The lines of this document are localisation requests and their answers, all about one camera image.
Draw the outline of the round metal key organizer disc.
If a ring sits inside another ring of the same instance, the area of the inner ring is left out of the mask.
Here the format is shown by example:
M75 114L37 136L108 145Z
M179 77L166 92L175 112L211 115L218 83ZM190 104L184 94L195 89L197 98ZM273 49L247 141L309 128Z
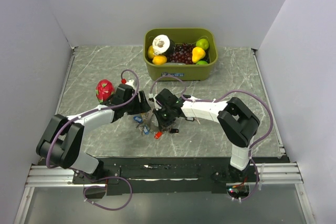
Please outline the round metal key organizer disc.
M163 133L169 133L169 131L172 129L171 127L163 128L162 130L159 129L159 123L156 119L156 116L152 111L149 111L147 113L141 113L140 117L142 118L143 122L139 123L136 128L141 132L144 126L146 126L150 133L149 134L156 134L157 132L161 131Z

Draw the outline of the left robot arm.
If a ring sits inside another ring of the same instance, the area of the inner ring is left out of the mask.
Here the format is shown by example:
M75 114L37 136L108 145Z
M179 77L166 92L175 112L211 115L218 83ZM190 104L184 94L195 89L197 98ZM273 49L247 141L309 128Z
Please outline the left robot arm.
M92 110L82 114L54 115L36 147L36 153L46 159L46 165L72 168L85 173L92 183L103 179L103 161L81 150L83 136L103 125L113 123L127 115L150 111L144 91L129 82L120 84L114 94Z

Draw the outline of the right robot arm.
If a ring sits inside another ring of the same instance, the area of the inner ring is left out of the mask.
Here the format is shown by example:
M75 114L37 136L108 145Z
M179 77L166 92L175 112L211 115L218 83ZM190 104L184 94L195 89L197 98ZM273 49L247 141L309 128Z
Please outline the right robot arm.
M258 117L237 97L228 101L205 101L190 95L177 97L168 89L149 94L154 102L153 113L158 127L165 129L176 118L205 119L218 123L232 143L229 175L235 181L243 180L250 163L249 147L260 125Z

